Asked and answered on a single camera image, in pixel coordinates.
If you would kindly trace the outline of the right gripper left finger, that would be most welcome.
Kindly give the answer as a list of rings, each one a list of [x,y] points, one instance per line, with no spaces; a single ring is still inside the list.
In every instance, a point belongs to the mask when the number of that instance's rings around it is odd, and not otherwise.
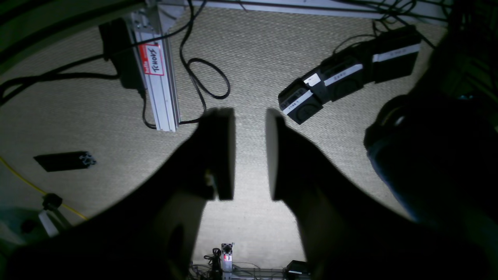
[[[16,250],[13,280],[184,280],[205,205],[233,199],[235,118],[210,109],[147,181],[89,221]]]

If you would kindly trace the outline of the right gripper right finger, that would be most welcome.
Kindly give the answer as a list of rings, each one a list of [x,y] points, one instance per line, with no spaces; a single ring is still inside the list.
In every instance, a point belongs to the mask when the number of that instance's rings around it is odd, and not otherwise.
[[[388,167],[408,220],[350,182],[279,111],[266,121],[272,198],[296,217],[312,279],[497,279],[497,224],[451,179]]]

